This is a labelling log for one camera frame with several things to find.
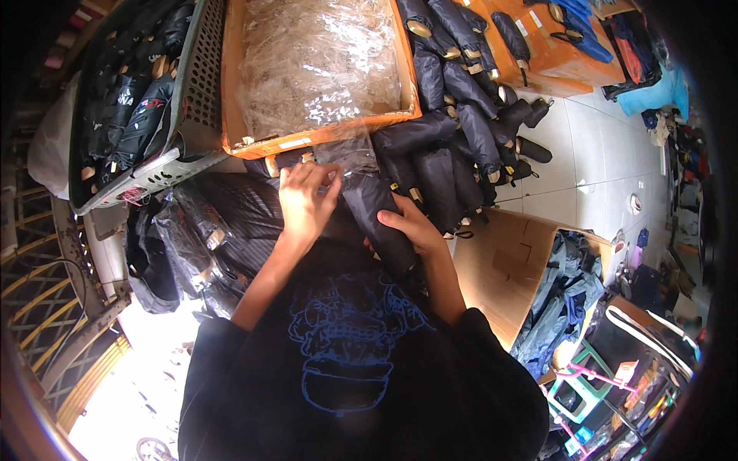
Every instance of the hand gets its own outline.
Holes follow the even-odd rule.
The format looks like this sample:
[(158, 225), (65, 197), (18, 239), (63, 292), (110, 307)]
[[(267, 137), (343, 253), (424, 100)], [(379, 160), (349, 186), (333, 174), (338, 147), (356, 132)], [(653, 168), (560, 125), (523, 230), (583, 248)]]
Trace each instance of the hand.
[(448, 253), (449, 247), (441, 233), (408, 197), (392, 193), (401, 215), (381, 210), (376, 217), (385, 226), (402, 231), (413, 242), (415, 253), (422, 257)]
[[(323, 233), (341, 192), (343, 169), (338, 164), (298, 163), (280, 171), (279, 201), (284, 215), (282, 236), (307, 253)], [(328, 191), (320, 195), (320, 185)]]

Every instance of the green plastic stool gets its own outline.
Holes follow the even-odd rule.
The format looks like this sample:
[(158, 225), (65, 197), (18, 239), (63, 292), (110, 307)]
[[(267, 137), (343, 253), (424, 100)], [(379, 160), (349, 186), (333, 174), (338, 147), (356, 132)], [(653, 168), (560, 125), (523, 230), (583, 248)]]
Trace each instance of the green plastic stool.
[[(603, 373), (610, 379), (614, 378), (612, 370), (604, 363), (602, 357), (590, 346), (588, 342), (582, 339), (582, 346), (584, 349), (574, 358), (571, 363), (584, 366), (584, 364), (591, 357), (599, 366), (602, 368)], [(556, 393), (560, 390), (561, 385), (564, 382), (568, 383), (574, 391), (582, 397), (582, 402), (573, 410), (569, 411), (565, 406), (556, 400)], [(592, 384), (587, 380), (586, 376), (583, 375), (572, 375), (566, 376), (566, 374), (557, 373), (556, 381), (554, 381), (551, 390), (548, 392), (546, 398), (548, 402), (559, 410), (565, 417), (572, 420), (574, 423), (580, 424), (584, 419), (592, 412), (592, 410), (604, 400), (607, 393), (613, 387), (610, 383), (604, 383), (601, 389), (595, 389)]]

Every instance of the gray perforated basket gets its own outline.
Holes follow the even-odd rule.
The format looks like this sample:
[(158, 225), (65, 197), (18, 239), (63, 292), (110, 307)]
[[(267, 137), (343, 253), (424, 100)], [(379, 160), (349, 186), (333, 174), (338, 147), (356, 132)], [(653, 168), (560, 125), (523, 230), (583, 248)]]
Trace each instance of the gray perforated basket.
[[(138, 6), (138, 0), (126, 0), (100, 25), (90, 40), (80, 76), (81, 88), (92, 80), (94, 58), (105, 37), (121, 27), (125, 14)], [(197, 2), (184, 40), (173, 96), (146, 150), (147, 159), (94, 195), (90, 182), (80, 177), (80, 130), (86, 101), (78, 93), (69, 149), (69, 202), (75, 213), (85, 215), (94, 208), (139, 201), (228, 157), (221, 146), (220, 69), (225, 13), (225, 0)], [(162, 145), (164, 137), (164, 148), (160, 153), (152, 153), (154, 146)]]

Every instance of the black t-shirt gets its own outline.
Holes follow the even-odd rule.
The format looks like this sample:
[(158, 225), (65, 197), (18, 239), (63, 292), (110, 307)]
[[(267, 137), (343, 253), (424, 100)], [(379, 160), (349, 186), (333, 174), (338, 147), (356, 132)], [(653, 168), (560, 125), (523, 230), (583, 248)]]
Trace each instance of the black t-shirt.
[(533, 378), (478, 309), (452, 328), (423, 299), (377, 268), (301, 274), (251, 333), (203, 322), (180, 461), (535, 459)]

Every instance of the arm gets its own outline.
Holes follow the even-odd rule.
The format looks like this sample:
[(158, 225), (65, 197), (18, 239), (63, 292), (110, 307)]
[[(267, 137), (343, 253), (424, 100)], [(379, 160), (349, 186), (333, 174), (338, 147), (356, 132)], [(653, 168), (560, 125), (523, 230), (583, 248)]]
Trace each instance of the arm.
[(466, 311), (466, 304), (449, 247), (412, 200), (396, 194), (393, 197), (402, 215), (382, 210), (377, 218), (385, 226), (402, 231), (413, 242), (415, 252), (423, 260), (431, 309), (447, 324), (456, 326)]
[[(331, 213), (341, 190), (341, 167), (337, 164), (299, 163), (280, 171), (279, 199), (284, 214), (284, 230), (272, 254), (244, 293), (231, 322), (253, 330), (267, 307), (284, 288), (290, 274), (310, 251)], [(320, 185), (328, 186), (324, 195)]]

